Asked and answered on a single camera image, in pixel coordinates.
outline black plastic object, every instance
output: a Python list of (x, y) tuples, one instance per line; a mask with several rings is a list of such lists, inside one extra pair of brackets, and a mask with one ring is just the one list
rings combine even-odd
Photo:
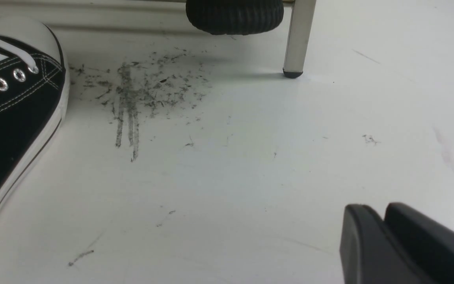
[(339, 251), (345, 284), (435, 284), (366, 205), (346, 206)]
[(392, 203), (385, 224), (410, 257), (438, 283), (454, 284), (454, 232), (413, 208)]
[(340, 255), (345, 284), (454, 284), (454, 232), (402, 203), (346, 206)]
[(285, 70), (283, 70), (283, 75), (285, 75), (285, 77), (289, 78), (289, 79), (295, 79), (299, 76), (301, 76), (304, 72), (286, 72)]
[(281, 0), (187, 0), (190, 23), (210, 34), (259, 34), (283, 20)]

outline shoe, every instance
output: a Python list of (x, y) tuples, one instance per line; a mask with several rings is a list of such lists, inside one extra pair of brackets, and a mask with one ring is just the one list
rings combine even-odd
[(0, 208), (57, 132), (69, 87), (54, 33), (32, 19), (0, 18)]

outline rubber wheel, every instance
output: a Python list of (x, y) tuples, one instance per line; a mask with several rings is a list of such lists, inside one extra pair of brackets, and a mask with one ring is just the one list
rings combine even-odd
[(210, 34), (260, 34), (283, 20), (281, 0), (187, 0), (190, 23)]

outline white floor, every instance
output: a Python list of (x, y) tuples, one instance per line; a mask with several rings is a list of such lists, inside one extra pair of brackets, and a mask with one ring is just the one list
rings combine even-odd
[(213, 37), (183, 5), (22, 2), (0, 15), (55, 27), (75, 84), (0, 213), (0, 284), (340, 284), (348, 203), (454, 230), (454, 1), (321, 0), (296, 80), (289, 10)]

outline metal leg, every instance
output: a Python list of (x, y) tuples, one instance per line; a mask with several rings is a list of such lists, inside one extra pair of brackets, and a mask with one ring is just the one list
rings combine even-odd
[(294, 79), (301, 76), (304, 71), (304, 60), (315, 6), (316, 0), (296, 0), (294, 3), (288, 33), (287, 54), (283, 65), (285, 77)]

